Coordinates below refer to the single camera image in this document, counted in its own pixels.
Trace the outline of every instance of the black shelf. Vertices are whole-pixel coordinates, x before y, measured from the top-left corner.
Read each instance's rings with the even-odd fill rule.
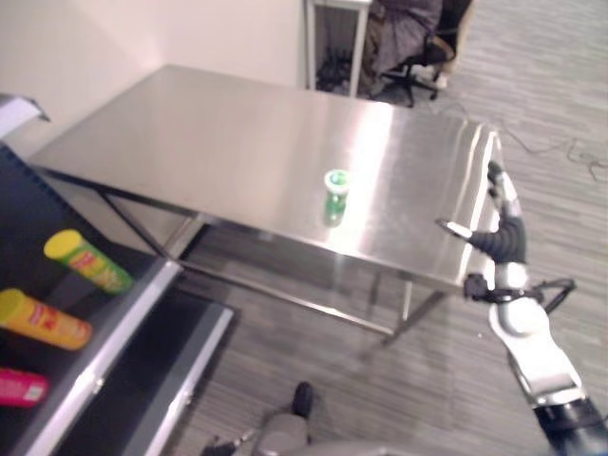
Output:
[[[57,454],[159,454],[172,417],[179,415],[176,409],[185,405],[231,317],[232,311],[217,303],[170,292],[137,331]]]
[[[132,288],[106,294],[46,258],[46,240],[67,228],[126,269]],[[104,237],[0,142],[0,290],[19,288],[93,327],[78,351],[0,330],[0,366],[42,374],[50,383],[41,404],[0,408],[0,454],[43,456],[53,450],[180,270],[175,262]]]

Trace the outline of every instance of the office chair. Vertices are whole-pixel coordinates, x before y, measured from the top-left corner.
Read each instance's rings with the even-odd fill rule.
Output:
[[[409,101],[408,107],[414,106],[412,87],[430,90],[430,99],[435,100],[437,98],[438,90],[436,86],[425,85],[418,81],[411,74],[411,69],[414,65],[435,66],[433,83],[437,81],[443,65],[456,58],[460,24],[471,3],[472,0],[444,0],[437,29],[427,31],[422,53],[408,57],[405,62],[399,64],[396,68],[382,74],[383,77],[393,80],[406,90]]]

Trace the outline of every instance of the black shoe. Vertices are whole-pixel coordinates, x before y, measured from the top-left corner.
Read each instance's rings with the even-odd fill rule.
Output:
[[[294,400],[292,402],[292,413],[301,416],[305,420],[311,416],[313,410],[314,390],[310,383],[301,382],[295,388]]]

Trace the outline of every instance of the white lid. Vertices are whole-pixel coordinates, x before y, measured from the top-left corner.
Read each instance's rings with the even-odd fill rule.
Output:
[[[328,171],[324,181],[328,191],[335,195],[346,195],[351,188],[351,174],[344,169]]]

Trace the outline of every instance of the table top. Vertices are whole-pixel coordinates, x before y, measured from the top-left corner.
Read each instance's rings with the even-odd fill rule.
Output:
[[[166,66],[31,159],[77,178],[361,258],[456,292],[487,261],[434,225],[487,229],[498,136],[390,104]],[[341,224],[325,173],[351,172]]]

